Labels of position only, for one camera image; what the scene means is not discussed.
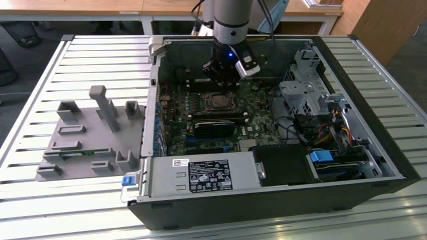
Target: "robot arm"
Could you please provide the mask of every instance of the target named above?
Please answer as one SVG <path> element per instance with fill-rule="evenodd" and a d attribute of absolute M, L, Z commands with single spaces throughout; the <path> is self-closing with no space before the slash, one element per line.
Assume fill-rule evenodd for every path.
<path fill-rule="evenodd" d="M 269 14 L 272 10 L 278 13 L 270 26 L 258 2 L 206 0 L 204 3 L 202 20 L 209 22 L 213 18 L 213 46 L 212 57 L 202 66 L 202 72 L 224 88 L 260 71 L 256 56 L 246 43 L 248 27 L 265 32 L 274 29 L 288 3 L 286 0 L 264 0 Z"/>

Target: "wooden panel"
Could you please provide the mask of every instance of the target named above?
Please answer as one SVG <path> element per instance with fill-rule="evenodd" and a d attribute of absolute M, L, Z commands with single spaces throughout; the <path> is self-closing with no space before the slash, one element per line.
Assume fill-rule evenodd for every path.
<path fill-rule="evenodd" d="M 118 15 L 119 12 L 138 14 L 142 2 L 143 0 L 0 0 L 0 14 Z"/>
<path fill-rule="evenodd" d="M 198 0 L 143 0 L 141 13 L 153 16 L 188 16 Z M 289 0 L 285 16 L 324 16 L 342 15 L 342 11 L 336 8 L 308 8 L 302 0 Z"/>
<path fill-rule="evenodd" d="M 320 21 L 281 21 L 273 33 L 317 35 L 321 24 Z"/>
<path fill-rule="evenodd" d="M 413 34 L 425 16 L 425 0 L 369 1 L 352 34 L 382 65 Z"/>
<path fill-rule="evenodd" d="M 425 0 L 344 0 L 332 35 L 353 34 L 385 65 L 427 17 Z"/>
<path fill-rule="evenodd" d="M 344 0 L 341 3 L 342 16 L 332 28 L 332 35 L 350 34 L 370 0 Z"/>

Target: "white sticker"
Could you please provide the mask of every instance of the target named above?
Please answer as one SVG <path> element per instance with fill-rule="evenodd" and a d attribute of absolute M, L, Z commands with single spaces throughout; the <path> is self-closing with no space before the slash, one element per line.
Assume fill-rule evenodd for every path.
<path fill-rule="evenodd" d="M 139 14 L 138 11 L 119 11 L 119 14 Z"/>
<path fill-rule="evenodd" d="M 188 166 L 188 158 L 172 160 L 172 167 L 186 167 L 186 166 Z"/>

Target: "floor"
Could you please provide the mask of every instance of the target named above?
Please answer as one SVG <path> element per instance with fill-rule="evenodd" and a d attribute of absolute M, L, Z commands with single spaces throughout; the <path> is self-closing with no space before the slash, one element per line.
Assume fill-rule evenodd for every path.
<path fill-rule="evenodd" d="M 95 22 L 53 22 L 51 30 L 45 30 L 39 25 L 35 27 L 37 34 L 42 39 L 39 45 L 31 48 L 21 48 L 5 30 L 0 27 L 0 48 L 2 49 L 17 73 L 17 80 L 0 87 L 0 145 L 2 144 L 15 118 L 21 112 L 30 91 L 37 84 L 50 56 L 54 52 L 63 34 L 89 35 L 95 28 Z M 118 29 L 118 23 L 113 23 L 111 33 L 115 35 L 142 34 L 138 22 L 125 22 L 125 30 Z M 418 26 L 416 36 L 410 37 L 400 51 L 385 66 L 408 94 L 420 107 L 427 111 L 427 21 Z"/>

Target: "warning label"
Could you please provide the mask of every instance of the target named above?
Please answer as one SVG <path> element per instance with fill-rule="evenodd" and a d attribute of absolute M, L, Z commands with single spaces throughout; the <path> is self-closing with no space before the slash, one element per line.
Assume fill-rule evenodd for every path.
<path fill-rule="evenodd" d="M 189 162 L 188 180 L 192 193 L 232 190 L 228 160 Z"/>

